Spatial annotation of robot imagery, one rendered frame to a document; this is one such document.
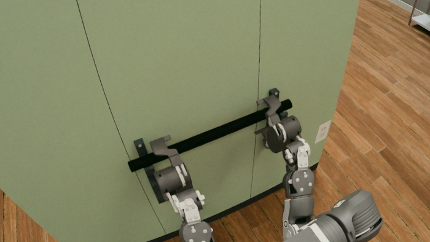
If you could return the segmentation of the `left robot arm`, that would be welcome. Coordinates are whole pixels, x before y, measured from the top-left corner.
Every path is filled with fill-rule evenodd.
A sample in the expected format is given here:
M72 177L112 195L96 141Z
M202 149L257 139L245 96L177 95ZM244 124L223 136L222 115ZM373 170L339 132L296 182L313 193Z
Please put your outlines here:
M208 223L200 220L199 211L205 204L204 195L200 195L198 190L192 188L171 197L184 220L179 230L181 242L214 242L213 229Z

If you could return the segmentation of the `brown wood plank floor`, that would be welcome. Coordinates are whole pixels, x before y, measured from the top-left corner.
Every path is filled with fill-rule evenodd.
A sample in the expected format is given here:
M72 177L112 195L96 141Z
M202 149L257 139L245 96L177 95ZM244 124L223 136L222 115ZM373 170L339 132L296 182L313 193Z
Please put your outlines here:
M359 0L349 56L430 121L430 31L388 0Z

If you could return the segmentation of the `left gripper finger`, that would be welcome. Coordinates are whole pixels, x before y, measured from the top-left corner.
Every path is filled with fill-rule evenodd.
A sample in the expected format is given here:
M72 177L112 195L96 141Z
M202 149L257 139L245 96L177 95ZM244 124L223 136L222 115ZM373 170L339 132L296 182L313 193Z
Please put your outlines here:
M184 168L183 162L180 158L180 155L178 154L178 151L176 149L167 148L167 146L165 144L165 141L168 141L170 139L171 139L170 135L166 135L164 137L161 137L161 138L158 138L156 140L149 142L149 144L152 148L154 155L156 155L156 156L168 156L168 158L171 162L171 165L173 165L173 167L180 165L185 176L187 176L186 169Z

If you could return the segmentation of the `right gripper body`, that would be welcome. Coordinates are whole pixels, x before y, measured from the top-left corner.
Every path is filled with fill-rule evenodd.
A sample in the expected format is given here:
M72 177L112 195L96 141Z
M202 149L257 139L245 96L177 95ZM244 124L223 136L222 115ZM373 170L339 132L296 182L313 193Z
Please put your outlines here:
M281 123L275 125L275 127L277 127L279 135L272 126L268 127L267 132L267 144L273 153L281 151L284 146L302 138L301 124L294 115L281 120Z

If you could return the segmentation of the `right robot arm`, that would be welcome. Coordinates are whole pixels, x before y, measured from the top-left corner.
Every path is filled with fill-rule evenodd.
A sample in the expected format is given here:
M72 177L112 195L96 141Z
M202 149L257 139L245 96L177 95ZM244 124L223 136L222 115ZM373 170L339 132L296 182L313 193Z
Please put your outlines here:
M315 198L307 196L313 194L315 183L309 169L310 146L300 138L284 146L282 154L287 172L283 188L286 198L290 198L284 200L282 213L284 240L307 227L320 242L368 242L378 235L383 218L372 193L366 190L359 189L345 196L332 210L314 219Z

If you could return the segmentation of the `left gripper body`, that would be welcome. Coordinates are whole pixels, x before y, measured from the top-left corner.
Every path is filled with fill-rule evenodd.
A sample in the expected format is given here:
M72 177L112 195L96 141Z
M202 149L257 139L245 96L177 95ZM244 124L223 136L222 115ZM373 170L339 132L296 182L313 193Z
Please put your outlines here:
M180 165L176 167L173 167L172 165L154 172L155 179L161 190L163 198L165 201L169 200L171 202L177 215L180 213L171 196L193 188L189 171L184 163L183 165L186 169L187 176L185 176Z

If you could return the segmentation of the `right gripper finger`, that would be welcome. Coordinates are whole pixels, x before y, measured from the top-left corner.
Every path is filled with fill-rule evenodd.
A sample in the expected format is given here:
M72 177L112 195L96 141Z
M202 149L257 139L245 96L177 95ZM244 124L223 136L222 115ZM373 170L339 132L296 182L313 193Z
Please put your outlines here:
M268 144L267 144L267 131L268 131L268 127L269 126L267 126L267 127L265 127L265 128L263 128L263 129L261 129L261 130L258 130L258 131L255 131L254 132L254 134L255 135L258 135L258 134L262 134L263 135L263 137L265 137L264 139L263 139L263 142L264 142L264 145L266 146L266 148L268 148L268 149L270 149L269 148L269 146L268 146Z
M270 95L266 98L262 98L261 100L256 101L256 103L257 105L260 105L263 103L267 104L269 110L265 113L266 120L268 122L268 125L272 126L278 134L278 131L275 125L281 123L280 118L276 113L277 109L281 106L281 102L279 101L279 99L275 95Z

